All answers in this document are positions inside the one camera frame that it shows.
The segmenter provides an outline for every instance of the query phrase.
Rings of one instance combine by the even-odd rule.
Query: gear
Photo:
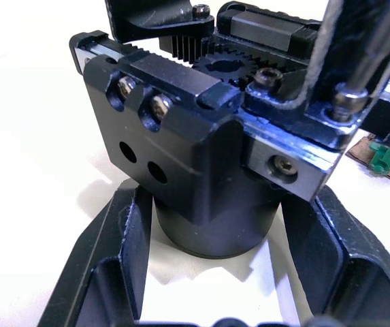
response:
[[[253,80],[259,66],[250,55],[237,50],[221,49],[220,52],[200,57],[192,68],[244,90]]]

